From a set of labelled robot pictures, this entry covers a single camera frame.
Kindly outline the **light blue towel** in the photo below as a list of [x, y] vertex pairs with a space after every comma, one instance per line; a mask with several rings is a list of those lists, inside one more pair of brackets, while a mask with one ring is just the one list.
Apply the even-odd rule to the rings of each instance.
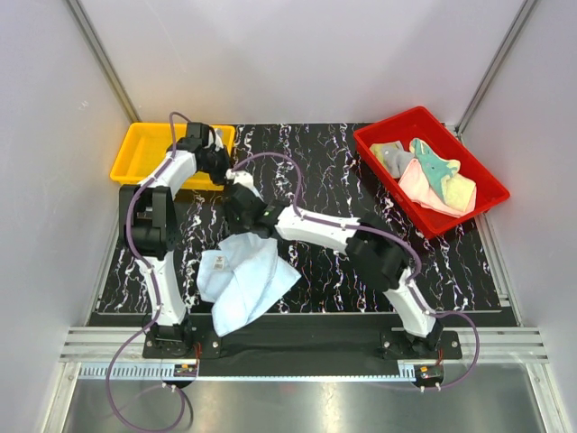
[[197, 287], [212, 304], [213, 327], [223, 337], [265, 314], [300, 278], [279, 256], [277, 240], [244, 233], [202, 252]]

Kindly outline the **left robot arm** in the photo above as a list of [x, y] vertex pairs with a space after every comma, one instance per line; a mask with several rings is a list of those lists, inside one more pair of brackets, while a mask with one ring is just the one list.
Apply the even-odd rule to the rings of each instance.
[[121, 185], [119, 230], [151, 302], [146, 345], [176, 357], [193, 350], [195, 336], [174, 266], [179, 237], [174, 199], [182, 189], [223, 188], [234, 134], [230, 125], [132, 124], [111, 171]]

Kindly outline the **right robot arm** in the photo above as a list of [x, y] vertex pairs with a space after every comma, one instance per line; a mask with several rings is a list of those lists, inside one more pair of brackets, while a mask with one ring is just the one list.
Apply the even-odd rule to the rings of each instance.
[[381, 291], [398, 313], [405, 331], [399, 350], [404, 355], [429, 357], [442, 345], [443, 325], [415, 283], [417, 255], [408, 244], [384, 230], [378, 216], [342, 218], [310, 212], [279, 200], [267, 203], [244, 170], [224, 175], [224, 212], [234, 234], [253, 233], [316, 244], [348, 257], [361, 282]]

